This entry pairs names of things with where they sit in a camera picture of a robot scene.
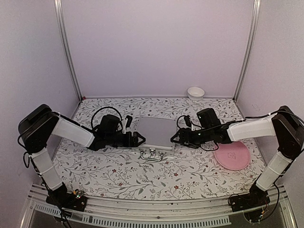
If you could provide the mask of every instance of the black cable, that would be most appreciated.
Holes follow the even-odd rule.
[[[187,117],[187,116],[186,116],[186,115],[181,115],[179,118],[177,118],[176,126],[178,127],[178,129],[181,128],[181,127],[179,126],[179,120],[180,120],[182,117]]]
[[[200,145],[199,147],[201,148],[201,149],[203,149],[204,151],[207,151],[207,152],[210,152],[210,151],[217,151],[218,149],[219,149],[219,145],[215,142],[214,143],[217,147],[215,148],[215,149],[212,149],[212,150],[206,150],[206,149],[204,149],[204,148],[202,148],[202,146]]]
[[[278,111],[274,111],[274,112],[272,112],[272,113],[270,113],[270,114],[261,115],[261,116],[246,116],[246,117],[245,117],[245,120],[246,120],[246,119],[261,119],[261,118],[270,116],[270,115],[272,115],[272,114],[275,114],[275,113],[277,113],[277,112],[278,112]]]
[[[283,110],[278,110],[277,113],[287,113],[287,114],[290,114],[291,116],[297,118],[299,121],[301,121],[304,124],[304,120],[301,119],[299,116],[293,114],[293,113],[289,113],[289,112],[286,112],[286,111],[283,111]]]
[[[119,124],[121,126],[121,129],[118,132],[122,132],[123,131],[123,123],[121,121],[119,121]]]
[[[243,197],[242,195],[240,195],[240,194],[237,194],[237,193],[234,193],[234,194],[232,194],[232,195],[230,195],[229,196],[229,198],[228,198],[228,205],[229,206],[232,206],[232,203],[231,203],[231,197],[233,197],[233,196],[239,196],[240,198],[242,198],[243,200],[246,200],[246,201],[250,201],[249,199],[246,199],[245,197]]]
[[[24,154],[23,154],[23,163],[24,163],[24,165],[25,165],[25,167],[28,169],[29,168],[29,162],[30,162],[30,158],[28,157],[28,163],[26,163],[25,162],[25,155],[28,155],[29,153],[26,151],[26,152],[24,152]]]
[[[72,228],[71,225],[69,224],[69,222],[67,222],[68,226],[65,224],[65,222],[61,221],[61,224],[65,227],[65,228]]]
[[[21,135],[19,135],[19,136],[18,136],[18,139],[17,139],[18,144],[19,144],[21,147],[23,147],[24,149],[26,149],[26,148],[25,148],[25,146],[20,142],[20,138],[24,135],[25,132],[23,132]]]
[[[104,109],[113,109],[114,111],[116,111],[118,114],[119,114],[119,117],[120,117],[120,121],[123,120],[122,118],[122,115],[120,114],[120,112],[116,109],[116,108],[113,108],[113,107],[110,107],[110,106],[107,106],[107,107],[102,107],[100,109],[98,109],[92,116],[91,118],[91,128],[94,129],[93,127],[93,120],[94,120],[94,117],[96,116],[97,113],[99,113],[101,110],[104,110]]]
[[[196,126],[196,127],[199,127],[200,129],[202,129],[202,127],[201,127],[201,126],[199,126],[199,125],[197,125],[197,124],[193,123],[192,121],[191,121],[191,124],[192,124],[193,126]]]

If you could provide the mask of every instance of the aluminum frame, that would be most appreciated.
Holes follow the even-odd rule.
[[[244,84],[246,72],[248,69],[248,64],[250,60],[251,50],[254,42],[254,38],[256,35],[257,23],[258,23],[258,16],[260,12],[260,5],[261,0],[254,0],[253,10],[252,10],[252,18],[251,18],[251,25],[250,25],[250,32],[247,42],[247,48],[241,68],[241,73],[237,81],[237,87],[233,96],[233,99],[237,102]]]
[[[86,96],[86,99],[111,99],[111,98],[188,98],[188,96]],[[203,99],[232,99],[223,96],[204,96]]]
[[[53,205],[36,202],[35,210],[60,218],[60,210]],[[69,219],[78,223],[94,225],[102,228],[211,228],[230,225],[229,216],[199,219],[191,221],[128,221],[122,219],[103,218],[94,214],[75,213]]]
[[[71,75],[73,87],[74,87],[76,96],[78,98],[78,101],[81,101],[83,96],[82,96],[82,93],[80,90],[80,85],[79,85],[78,79],[76,77],[74,64],[73,64],[70,48],[68,45],[67,32],[66,32],[66,27],[65,27],[64,17],[63,17],[61,0],[54,0],[54,3],[55,3],[55,11],[56,11],[57,22],[58,22],[58,26],[59,26],[60,37],[61,37],[64,53],[66,56],[68,69],[69,69],[69,72]]]
[[[296,222],[292,213],[290,203],[283,185],[279,185],[280,206],[284,215],[287,228],[296,228]],[[271,187],[268,190],[271,200],[270,205],[276,203],[277,190]],[[47,191],[45,187],[33,184],[27,198],[27,211],[23,217],[22,228],[28,228],[35,204],[48,205],[45,202]],[[82,217],[97,217],[124,221],[126,223],[164,223],[174,224],[178,222],[194,222],[198,220],[208,220],[229,215],[235,215],[251,210],[232,212],[228,205],[228,196],[210,199],[186,199],[186,200],[128,200],[112,199],[103,197],[87,196],[88,202],[85,212],[73,211],[71,218],[80,220]]]

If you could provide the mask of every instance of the white bowl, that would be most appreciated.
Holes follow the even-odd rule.
[[[205,94],[205,91],[198,87],[190,87],[188,90],[188,97],[192,101],[199,101],[203,99],[203,96]]]

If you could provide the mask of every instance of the wire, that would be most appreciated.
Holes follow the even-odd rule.
[[[219,149],[219,145],[215,142],[214,143],[217,147],[215,148],[215,149],[212,149],[212,150],[206,150],[206,149],[204,149],[204,148],[202,148],[202,146],[200,145],[199,147],[201,148],[201,149],[203,149],[204,151],[207,151],[207,152],[210,152],[210,151],[217,151],[218,149]]]
[[[232,206],[232,203],[231,203],[231,201],[230,201],[232,196],[239,196],[239,197],[242,198],[243,200],[250,201],[249,199],[246,199],[246,198],[243,197],[242,195],[239,195],[239,194],[237,194],[237,193],[234,193],[234,194],[230,195],[229,198],[228,198],[228,205],[229,205],[229,206]]]
[[[29,155],[29,153],[27,151],[24,152],[24,154],[23,154],[23,163],[24,163],[25,167],[28,169],[29,168],[29,163],[30,163],[30,158],[28,156],[28,163],[26,163],[25,162],[25,155],[26,154]]]
[[[192,121],[191,121],[191,124],[192,124],[193,126],[196,126],[196,127],[199,127],[199,128],[201,128],[201,129],[203,129],[201,126],[199,126],[199,125],[193,123]]]
[[[67,217],[66,215],[63,215],[62,212],[60,213],[60,216],[61,216],[61,224],[65,227],[65,228],[72,228],[69,221],[67,220]]]
[[[279,111],[277,111],[277,113],[287,113],[287,114],[290,114],[291,116],[297,118],[299,121],[301,121],[304,124],[304,120],[301,119],[299,116],[293,114],[293,113],[289,113],[289,112],[286,112],[286,111],[283,111],[283,110],[279,110]]]
[[[274,112],[272,112],[272,113],[270,113],[270,114],[267,114],[267,115],[261,115],[261,116],[246,116],[245,117],[245,120],[246,119],[261,119],[261,118],[264,118],[264,117],[268,117],[268,116],[270,116],[270,115],[273,115],[273,114],[275,114],[275,113],[277,113],[278,111],[274,111]]]
[[[269,205],[268,205],[268,203],[267,203],[267,201],[265,200],[265,204],[266,204],[266,207],[265,207],[265,209],[264,209],[264,212],[265,213],[267,213],[268,211],[269,211]]]
[[[179,120],[182,118],[182,117],[187,117],[186,115],[181,115],[179,118],[177,118],[177,121],[176,121],[176,126],[180,129],[181,127],[179,126]]]
[[[123,120],[122,118],[122,115],[120,114],[120,112],[116,109],[116,108],[113,108],[113,107],[110,107],[110,106],[107,106],[107,107],[102,107],[100,109],[98,109],[92,116],[91,118],[91,128],[94,129],[93,127],[93,120],[94,120],[94,117],[96,116],[97,113],[99,113],[101,110],[104,110],[104,109],[113,109],[114,111],[116,111],[118,114],[119,114],[119,117],[120,117],[120,121]]]
[[[274,186],[276,187],[276,190],[277,190],[277,200],[276,200],[275,207],[274,207],[274,209],[271,211],[271,213],[270,213],[267,217],[262,218],[260,221],[264,221],[265,219],[269,218],[269,217],[274,213],[274,211],[276,210],[277,205],[279,204],[279,200],[280,200],[280,190],[279,190],[279,188],[277,187],[276,183],[274,183]]]
[[[21,147],[23,147],[23,148],[26,150],[25,145],[23,145],[23,144],[20,142],[20,138],[24,135],[25,132],[23,132],[21,135],[18,136],[17,142],[18,142],[18,144],[19,144]]]

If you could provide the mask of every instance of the pink plate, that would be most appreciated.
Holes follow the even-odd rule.
[[[219,144],[214,156],[228,170],[242,170],[250,163],[250,152],[242,142]]]

